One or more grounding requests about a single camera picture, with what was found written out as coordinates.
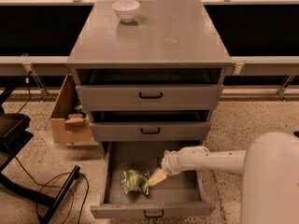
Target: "black cable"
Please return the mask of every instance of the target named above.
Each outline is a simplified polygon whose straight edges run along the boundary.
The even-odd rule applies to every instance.
[[[81,206],[81,208],[80,208],[80,213],[79,213],[79,215],[78,215],[78,224],[79,224],[79,222],[80,222],[81,215],[82,215],[82,210],[83,210],[83,206],[84,206],[84,204],[85,204],[85,201],[86,201],[86,198],[87,198],[87,195],[88,195],[88,191],[89,191],[89,189],[90,189],[90,184],[89,184],[88,179],[86,178],[86,176],[85,176],[84,174],[80,174],[80,175],[84,177],[84,179],[85,179],[85,181],[86,181],[86,186],[87,186],[87,188],[86,188],[86,193],[85,193],[85,196],[84,196],[84,200],[83,200],[83,202],[82,202],[82,206]]]
[[[13,151],[10,149],[10,147],[6,144],[6,143],[4,143],[4,145],[6,146],[6,148],[7,148],[7,150],[11,153],[11,154],[13,154]],[[62,176],[62,175],[70,175],[71,173],[63,173],[63,174],[60,174],[60,175],[56,175],[53,179],[51,179],[50,181],[48,181],[46,184],[40,184],[40,183],[38,183],[38,182],[36,182],[36,180],[29,174],[29,172],[25,169],[25,167],[21,164],[21,162],[20,162],[20,160],[15,156],[14,157],[15,158],[15,160],[19,163],[19,165],[21,166],[21,168],[23,169],[23,171],[26,173],[26,174],[28,174],[28,176],[38,185],[38,186],[41,186],[42,188],[39,190],[39,192],[41,192],[41,190],[43,189],[43,188],[45,188],[45,187],[47,187],[47,188],[56,188],[56,189],[61,189],[62,187],[60,187],[60,186],[52,186],[52,185],[48,185],[49,184],[49,182],[51,182],[51,181],[53,181],[53,180],[55,180],[55,179],[57,179],[57,178],[59,178],[60,176]],[[64,224],[65,222],[66,222],[66,220],[69,218],[69,216],[70,216],[70,213],[71,213],[71,211],[72,211],[72,208],[73,208],[73,204],[74,204],[74,200],[75,200],[75,197],[74,197],[74,193],[70,190],[70,189],[68,189],[67,191],[69,191],[71,194],[72,194],[72,203],[71,203],[71,207],[70,207],[70,209],[69,209],[69,211],[68,211],[68,213],[67,213],[67,215],[66,215],[66,218],[64,219],[64,221],[62,222],[62,224]],[[37,219],[40,219],[40,218],[42,218],[41,217],[41,215],[39,215],[39,213],[38,213],[38,203],[36,203],[36,214],[37,214]]]
[[[57,187],[57,186],[49,186],[48,184],[49,184],[51,181],[53,181],[53,180],[59,178],[59,177],[62,176],[62,175],[70,175],[70,174],[71,174],[71,173],[63,173],[63,174],[60,174],[60,175],[56,175],[53,179],[51,179],[51,180],[48,181],[45,185],[43,185],[43,187],[41,187],[41,189],[39,190],[39,192],[41,192],[42,189],[45,188],[45,187],[47,187],[47,188],[61,188],[61,187]],[[74,196],[73,191],[71,191],[70,189],[68,189],[68,191],[72,194],[72,203],[71,203],[71,207],[70,207],[70,209],[69,209],[69,211],[68,211],[68,213],[67,213],[67,215],[66,215],[66,218],[64,219],[64,221],[62,222],[62,224],[64,224],[64,223],[67,221],[67,219],[69,218],[69,216],[70,216],[70,214],[71,214],[71,211],[72,211],[72,209],[73,209],[73,204],[74,204],[74,200],[75,200],[75,196]],[[36,213],[37,213],[37,218],[38,218],[38,219],[40,219],[40,217],[42,218],[42,216],[39,215],[39,213],[38,213],[38,203],[36,203]]]
[[[6,143],[4,143],[4,145],[7,147],[7,150],[8,150],[11,154],[13,154],[13,152],[12,152],[12,150],[9,148],[9,146],[8,146]],[[20,160],[19,160],[16,156],[15,156],[14,158],[15,158],[16,161],[19,163],[19,165],[21,166],[21,168],[23,169],[23,171],[24,171],[26,174],[28,174],[28,176],[29,176],[29,177],[30,177],[30,178],[31,178],[31,179],[32,179],[38,186],[41,186],[41,187],[42,187],[42,188],[39,190],[39,192],[41,192],[41,190],[42,190],[43,188],[45,188],[45,187],[47,187],[47,188],[59,188],[59,189],[62,188],[62,187],[59,187],[59,186],[49,186],[48,184],[49,184],[49,182],[51,182],[51,181],[53,181],[53,180],[59,178],[59,177],[62,176],[62,175],[69,175],[69,174],[70,174],[70,173],[63,173],[63,174],[60,174],[60,175],[56,175],[53,179],[51,179],[50,181],[48,181],[46,184],[40,184],[40,183],[36,182],[36,180],[29,174],[29,172],[28,172],[28,171],[25,169],[25,167],[21,164]],[[84,196],[84,199],[83,199],[83,202],[82,202],[82,205],[81,205],[81,208],[80,208],[80,212],[79,212],[79,215],[78,215],[78,224],[79,224],[79,222],[80,222],[81,215],[82,215],[82,211],[83,211],[83,207],[84,207],[84,204],[85,204],[85,201],[86,201],[86,199],[87,199],[87,195],[88,195],[88,192],[89,192],[89,189],[90,189],[90,184],[89,184],[89,181],[88,181],[87,177],[86,177],[84,174],[81,174],[81,173],[79,173],[79,174],[82,175],[83,178],[85,179],[87,188],[86,188],[85,196]],[[64,224],[64,223],[66,222],[66,220],[69,218],[70,213],[71,213],[72,208],[73,208],[74,200],[75,200],[74,193],[73,193],[70,189],[68,189],[68,191],[72,194],[73,199],[72,199],[72,203],[71,203],[70,210],[69,210],[69,212],[68,212],[66,218],[65,218],[64,221],[62,222],[62,224]],[[37,213],[37,218],[39,219],[39,217],[41,217],[41,215],[38,214],[38,203],[36,203],[36,213]]]
[[[28,89],[28,93],[29,93],[29,99],[27,100],[27,102],[19,109],[18,113],[20,113],[22,111],[22,109],[28,104],[28,102],[30,102],[31,100],[31,92],[30,92],[30,85],[29,85],[29,76],[32,74],[32,72],[29,72],[26,79],[25,79],[25,82],[27,84],[27,89]]]

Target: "cabinet top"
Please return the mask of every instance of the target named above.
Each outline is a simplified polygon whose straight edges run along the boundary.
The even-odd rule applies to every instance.
[[[231,62],[200,0],[138,0],[139,14],[128,23],[115,15],[114,2],[95,3],[69,65]]]

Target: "speckled floor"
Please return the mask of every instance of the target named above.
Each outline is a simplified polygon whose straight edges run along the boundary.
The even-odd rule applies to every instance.
[[[17,112],[25,99],[19,102],[8,101],[3,107],[7,113]],[[30,102],[22,111],[31,119],[29,131],[35,136],[18,155],[19,160],[38,183],[46,183],[54,176],[70,172],[75,165],[89,180],[90,190],[83,208],[80,223],[200,223],[200,224],[238,224],[240,216],[240,190],[242,177],[223,172],[202,171],[203,191],[206,200],[214,203],[215,211],[210,217],[179,217],[162,219],[94,219],[90,212],[92,205],[100,202],[99,192],[101,177],[104,173],[104,160],[93,144],[55,144],[52,141],[49,123],[54,102]],[[286,103],[279,99],[274,101],[227,101],[222,99],[213,113],[212,127],[205,141],[211,151],[246,149],[259,134],[270,131],[292,133],[299,130],[299,104],[296,101]],[[12,161],[4,174],[11,180],[31,189],[39,190],[30,177],[16,161]],[[53,185],[59,185],[59,179]],[[79,210],[85,195],[86,183],[80,178],[72,186],[72,196],[68,194],[52,218],[51,223],[64,223],[70,208],[71,213],[65,223],[77,223]],[[0,190],[1,223],[38,223],[36,204]]]

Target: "drawer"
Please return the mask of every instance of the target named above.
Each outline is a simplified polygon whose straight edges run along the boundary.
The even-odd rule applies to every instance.
[[[223,86],[77,86],[85,110],[215,109]]]
[[[209,122],[92,123],[93,137],[104,141],[183,141],[206,139]]]
[[[106,171],[100,204],[91,207],[95,218],[194,217],[209,216],[214,205],[204,200],[201,177],[196,171],[169,176],[149,188],[149,195],[130,192],[121,186],[123,171],[136,169],[151,175],[161,166],[164,151],[178,150],[180,142],[111,142],[107,149]]]

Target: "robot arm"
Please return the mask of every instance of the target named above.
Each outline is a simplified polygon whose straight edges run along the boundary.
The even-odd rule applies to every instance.
[[[184,147],[179,151],[166,151],[162,169],[168,175],[199,169],[243,175],[246,152],[246,150],[209,152],[206,147]]]
[[[297,224],[299,220],[299,139],[288,133],[259,136],[249,149],[209,152],[206,147],[185,147],[166,152],[162,169],[149,186],[187,170],[208,168],[243,175],[241,224]]]

